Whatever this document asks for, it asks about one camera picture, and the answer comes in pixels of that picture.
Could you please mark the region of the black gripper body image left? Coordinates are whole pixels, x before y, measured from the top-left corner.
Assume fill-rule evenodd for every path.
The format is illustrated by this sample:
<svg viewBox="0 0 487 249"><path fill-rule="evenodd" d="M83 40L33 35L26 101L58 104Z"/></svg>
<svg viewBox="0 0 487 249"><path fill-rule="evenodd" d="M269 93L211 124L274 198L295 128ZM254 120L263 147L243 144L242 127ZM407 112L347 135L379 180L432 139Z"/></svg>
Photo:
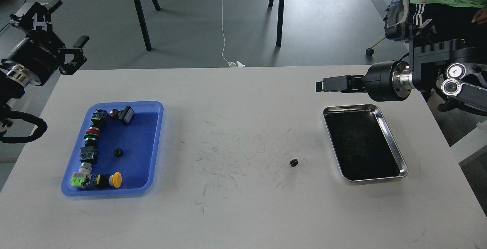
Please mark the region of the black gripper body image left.
<svg viewBox="0 0 487 249"><path fill-rule="evenodd" d="M59 53L65 44L54 32L32 31L4 58L4 69L19 64L45 84L55 70L64 63L65 55Z"/></svg>

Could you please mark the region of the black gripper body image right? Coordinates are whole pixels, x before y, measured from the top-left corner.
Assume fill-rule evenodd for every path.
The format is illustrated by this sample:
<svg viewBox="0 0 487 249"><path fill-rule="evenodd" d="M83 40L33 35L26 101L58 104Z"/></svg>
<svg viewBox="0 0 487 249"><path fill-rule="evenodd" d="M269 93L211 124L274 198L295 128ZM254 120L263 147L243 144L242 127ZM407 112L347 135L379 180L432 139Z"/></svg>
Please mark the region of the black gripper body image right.
<svg viewBox="0 0 487 249"><path fill-rule="evenodd" d="M402 61L376 63L361 82L374 101L404 101L413 89L412 68Z"/></svg>

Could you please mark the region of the person's second hand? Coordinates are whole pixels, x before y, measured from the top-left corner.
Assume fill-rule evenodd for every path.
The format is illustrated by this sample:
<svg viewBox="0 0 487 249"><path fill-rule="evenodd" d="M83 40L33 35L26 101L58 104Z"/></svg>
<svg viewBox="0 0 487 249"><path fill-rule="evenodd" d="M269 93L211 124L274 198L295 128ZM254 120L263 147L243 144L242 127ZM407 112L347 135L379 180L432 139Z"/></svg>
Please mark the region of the person's second hand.
<svg viewBox="0 0 487 249"><path fill-rule="evenodd" d="M487 23L487 8L480 8L471 20L471 23L477 24L479 26L486 25Z"/></svg>

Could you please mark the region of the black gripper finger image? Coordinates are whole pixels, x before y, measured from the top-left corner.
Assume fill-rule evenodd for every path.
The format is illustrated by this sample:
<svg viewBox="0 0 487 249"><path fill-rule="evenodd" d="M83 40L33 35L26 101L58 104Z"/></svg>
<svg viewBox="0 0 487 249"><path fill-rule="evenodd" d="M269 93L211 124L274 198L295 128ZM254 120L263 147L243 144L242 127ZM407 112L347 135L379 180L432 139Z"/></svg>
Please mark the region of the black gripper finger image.
<svg viewBox="0 0 487 249"><path fill-rule="evenodd" d="M10 15L10 25L23 32L52 32L51 14L62 4L61 0L50 3L26 2L17 13Z"/></svg>
<svg viewBox="0 0 487 249"><path fill-rule="evenodd" d="M87 58L84 56L83 47L89 41L90 37L87 35L82 35L75 42L72 48L59 48L58 53L59 56L72 54L73 59L68 63L62 63L59 66L59 72L62 75L73 75L76 73L80 67L87 61Z"/></svg>
<svg viewBox="0 0 487 249"><path fill-rule="evenodd" d="M324 78L323 81L315 83L315 91L363 93L365 92L361 81L363 77L363 75L344 75Z"/></svg>

